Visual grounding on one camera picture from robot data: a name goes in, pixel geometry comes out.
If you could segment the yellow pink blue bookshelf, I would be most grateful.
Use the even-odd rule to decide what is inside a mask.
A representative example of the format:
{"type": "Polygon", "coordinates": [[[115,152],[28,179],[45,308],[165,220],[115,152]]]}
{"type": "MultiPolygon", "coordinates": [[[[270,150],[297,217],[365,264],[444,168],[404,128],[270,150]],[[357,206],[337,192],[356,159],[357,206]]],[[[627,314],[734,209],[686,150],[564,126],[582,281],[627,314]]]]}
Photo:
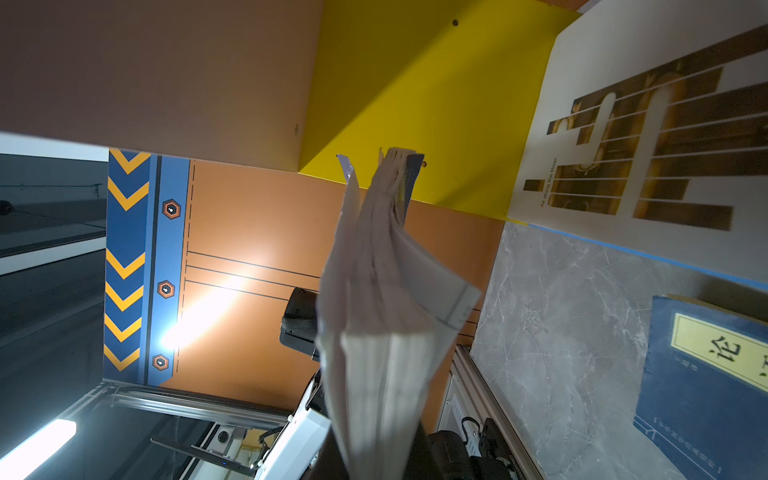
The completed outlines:
{"type": "Polygon", "coordinates": [[[1,132],[363,185],[507,220],[557,36],[600,1],[5,1],[1,132]]]}

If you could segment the dark blue book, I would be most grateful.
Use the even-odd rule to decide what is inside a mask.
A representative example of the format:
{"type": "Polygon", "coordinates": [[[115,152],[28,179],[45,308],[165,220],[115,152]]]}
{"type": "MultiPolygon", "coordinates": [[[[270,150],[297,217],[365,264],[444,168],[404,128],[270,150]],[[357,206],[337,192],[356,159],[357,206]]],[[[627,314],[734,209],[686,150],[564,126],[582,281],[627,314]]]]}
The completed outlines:
{"type": "Polygon", "coordinates": [[[687,479],[766,478],[766,322],[654,297],[633,424],[687,479]]]}

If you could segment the white book with dark bars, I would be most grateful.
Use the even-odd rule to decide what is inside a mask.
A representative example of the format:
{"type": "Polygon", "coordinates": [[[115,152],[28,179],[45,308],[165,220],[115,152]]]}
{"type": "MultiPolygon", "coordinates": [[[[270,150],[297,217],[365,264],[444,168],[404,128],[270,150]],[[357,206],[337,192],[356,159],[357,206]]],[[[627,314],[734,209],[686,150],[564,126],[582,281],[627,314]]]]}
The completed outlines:
{"type": "Polygon", "coordinates": [[[767,286],[767,5],[600,1],[555,41],[508,217],[767,286]]]}

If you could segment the aluminium front rail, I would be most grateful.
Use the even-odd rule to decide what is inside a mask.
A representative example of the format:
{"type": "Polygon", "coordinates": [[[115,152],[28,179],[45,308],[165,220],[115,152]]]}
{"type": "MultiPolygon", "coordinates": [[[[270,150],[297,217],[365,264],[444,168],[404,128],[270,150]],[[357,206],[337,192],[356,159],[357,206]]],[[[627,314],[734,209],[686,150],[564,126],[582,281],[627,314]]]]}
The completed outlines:
{"type": "MultiPolygon", "coordinates": [[[[223,397],[103,382],[62,413],[75,421],[101,403],[212,423],[200,445],[153,433],[148,440],[186,458],[182,479],[342,479],[321,375],[315,373],[293,412],[223,397]]],[[[493,397],[465,346],[456,348],[432,434],[419,433],[408,479],[539,479],[541,473],[493,397]]]]}

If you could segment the purple blue book yellow label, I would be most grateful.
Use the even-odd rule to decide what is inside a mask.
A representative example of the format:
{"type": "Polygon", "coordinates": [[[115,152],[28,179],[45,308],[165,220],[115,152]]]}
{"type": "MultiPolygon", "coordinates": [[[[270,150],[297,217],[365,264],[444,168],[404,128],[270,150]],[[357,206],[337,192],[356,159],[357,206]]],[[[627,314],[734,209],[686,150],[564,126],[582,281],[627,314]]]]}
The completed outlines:
{"type": "Polygon", "coordinates": [[[366,189],[346,190],[320,281],[318,334],[331,427],[352,479],[399,479],[429,397],[480,291],[405,229],[420,153],[381,152],[366,189]]]}

